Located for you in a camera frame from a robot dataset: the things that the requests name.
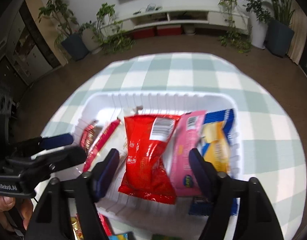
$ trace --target tv stand shelf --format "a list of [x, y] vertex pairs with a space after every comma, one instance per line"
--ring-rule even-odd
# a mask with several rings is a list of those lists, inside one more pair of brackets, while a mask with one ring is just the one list
[[[163, 7], [160, 10], [141, 12], [136, 15], [122, 15], [118, 20], [123, 21], [122, 28], [132, 31], [158, 25], [169, 24], [195, 24], [205, 28], [226, 29], [228, 14], [220, 11], [220, 8], [208, 7]], [[248, 33], [248, 16], [234, 11], [233, 19], [236, 27], [242, 33]]]

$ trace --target green and white tablecloth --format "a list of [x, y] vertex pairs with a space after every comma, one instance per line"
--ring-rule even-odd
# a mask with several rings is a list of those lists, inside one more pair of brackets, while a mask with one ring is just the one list
[[[70, 132], [86, 100], [104, 91], [199, 91], [231, 96], [238, 106], [244, 179], [257, 177], [271, 200], [285, 240], [297, 231], [306, 198], [306, 164], [295, 126], [277, 101], [233, 64], [211, 54], [168, 53], [113, 62], [79, 87], [49, 121], [42, 136]], [[115, 233], [144, 230], [118, 222]]]

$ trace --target barcode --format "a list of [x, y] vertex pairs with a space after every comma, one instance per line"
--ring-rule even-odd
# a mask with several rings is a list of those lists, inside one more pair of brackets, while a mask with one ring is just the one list
[[189, 117], [187, 120], [187, 131], [191, 130], [191, 129], [195, 129], [196, 128], [196, 121], [197, 121], [197, 117], [196, 116], [192, 116]]
[[175, 125], [175, 120], [169, 118], [157, 117], [152, 125], [149, 140], [158, 140], [166, 142]]

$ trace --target beige curtain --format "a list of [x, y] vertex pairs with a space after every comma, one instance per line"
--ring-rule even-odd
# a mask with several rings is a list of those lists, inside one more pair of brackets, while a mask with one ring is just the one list
[[298, 65], [307, 38], [307, 17], [295, 0], [292, 0], [291, 9], [295, 12], [291, 18], [290, 28], [295, 31], [295, 35], [287, 54]]

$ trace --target snack package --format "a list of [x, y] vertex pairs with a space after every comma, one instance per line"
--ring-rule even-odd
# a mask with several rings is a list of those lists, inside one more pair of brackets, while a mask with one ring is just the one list
[[86, 151], [86, 153], [89, 151], [89, 148], [95, 136], [95, 126], [97, 125], [97, 123], [98, 121], [93, 121], [82, 132], [80, 146]]
[[[207, 113], [202, 127], [201, 155], [204, 160], [213, 164], [217, 171], [224, 171], [229, 176], [230, 170], [230, 135], [233, 126], [233, 109]], [[209, 216], [212, 213], [213, 203], [207, 198], [195, 196], [192, 200], [189, 214]], [[233, 199], [231, 215], [237, 215], [237, 199]]]
[[114, 236], [108, 236], [109, 240], [130, 240], [134, 239], [134, 237], [130, 237], [132, 232], [124, 233], [124, 234], [119, 234], [119, 235], [114, 235]]
[[104, 129], [89, 151], [83, 172], [91, 171], [98, 162], [102, 162], [112, 148], [117, 149], [119, 152], [119, 165], [117, 168], [119, 169], [128, 154], [124, 116], [131, 114], [134, 114], [132, 110], [122, 109], [117, 119]]
[[206, 111], [195, 111], [180, 117], [175, 138], [170, 181], [177, 196], [201, 195], [189, 164], [189, 152], [196, 147]]
[[119, 192], [175, 204], [175, 190], [167, 176], [161, 155], [179, 119], [178, 115], [168, 114], [125, 117], [128, 157]]
[[104, 231], [106, 232], [107, 236], [112, 236], [112, 229], [111, 229], [111, 225], [110, 222], [108, 220], [107, 217], [105, 217], [104, 215], [98, 213], [101, 224], [103, 226]]
[[207, 113], [203, 128], [201, 155], [206, 162], [213, 164], [217, 171], [230, 174], [229, 132], [233, 125], [233, 109]]
[[181, 238], [174, 237], [174, 236], [163, 236], [163, 235], [154, 234], [152, 235], [151, 240], [181, 240]]
[[79, 224], [79, 220], [77, 217], [71, 217], [71, 225], [72, 225], [72, 229], [75, 235], [75, 238], [77, 240], [83, 240], [83, 235], [82, 235], [82, 231], [81, 231], [81, 227]]

